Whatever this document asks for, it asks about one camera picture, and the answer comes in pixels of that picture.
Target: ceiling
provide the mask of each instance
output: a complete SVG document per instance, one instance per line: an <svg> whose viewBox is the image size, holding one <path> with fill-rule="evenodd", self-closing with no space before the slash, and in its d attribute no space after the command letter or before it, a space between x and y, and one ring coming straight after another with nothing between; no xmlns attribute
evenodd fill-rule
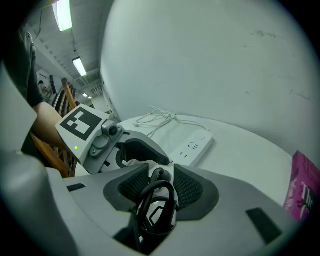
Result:
<svg viewBox="0 0 320 256"><path fill-rule="evenodd" d="M27 29L35 39L37 66L60 78L66 77L77 94L94 97L101 86L99 46L108 0L70 0L72 28L60 32L51 6L35 11ZM81 77L72 59L81 57L87 75Z"/></svg>

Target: power strip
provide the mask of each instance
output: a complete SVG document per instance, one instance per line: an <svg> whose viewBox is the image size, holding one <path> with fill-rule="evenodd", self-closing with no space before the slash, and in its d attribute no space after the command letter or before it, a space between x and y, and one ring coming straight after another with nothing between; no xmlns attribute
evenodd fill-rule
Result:
<svg viewBox="0 0 320 256"><path fill-rule="evenodd" d="M214 141L210 131L196 130L170 156L171 164L194 167L207 152Z"/></svg>

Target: round table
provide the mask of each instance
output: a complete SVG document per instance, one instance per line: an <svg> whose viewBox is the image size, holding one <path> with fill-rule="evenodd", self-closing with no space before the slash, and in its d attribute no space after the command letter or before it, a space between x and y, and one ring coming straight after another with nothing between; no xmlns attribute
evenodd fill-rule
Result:
<svg viewBox="0 0 320 256"><path fill-rule="evenodd" d="M291 177L292 157L270 141L242 128L210 119L178 115L178 119L202 123L213 134L213 144L195 166L217 174L236 178L255 186L283 206ZM126 130L147 134L151 127L136 127L132 118L119 123ZM153 122L159 124L163 119ZM194 131L202 129L171 121L152 137L169 156ZM75 175L88 173L78 164Z"/></svg>

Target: white plastic part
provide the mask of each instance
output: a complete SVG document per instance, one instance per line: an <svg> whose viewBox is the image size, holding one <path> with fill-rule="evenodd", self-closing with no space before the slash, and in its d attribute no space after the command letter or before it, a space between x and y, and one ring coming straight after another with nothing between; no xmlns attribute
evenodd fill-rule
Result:
<svg viewBox="0 0 320 256"><path fill-rule="evenodd" d="M194 167L207 152L213 140L210 131L196 130L170 155L172 164Z"/></svg>

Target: fluorescent light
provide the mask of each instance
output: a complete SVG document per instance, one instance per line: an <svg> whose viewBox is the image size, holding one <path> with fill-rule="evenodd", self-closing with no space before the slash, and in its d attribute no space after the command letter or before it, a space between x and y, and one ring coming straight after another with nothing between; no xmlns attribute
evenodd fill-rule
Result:
<svg viewBox="0 0 320 256"><path fill-rule="evenodd" d="M65 31L72 28L70 0L60 0L52 5L54 17L59 30Z"/></svg>
<svg viewBox="0 0 320 256"><path fill-rule="evenodd" d="M76 69L78 70L78 72L80 73L80 75L82 77L86 76L87 75L87 72L84 68L84 65L82 64L82 61L80 59L80 57L78 58L74 58L73 60L73 64L75 65Z"/></svg>

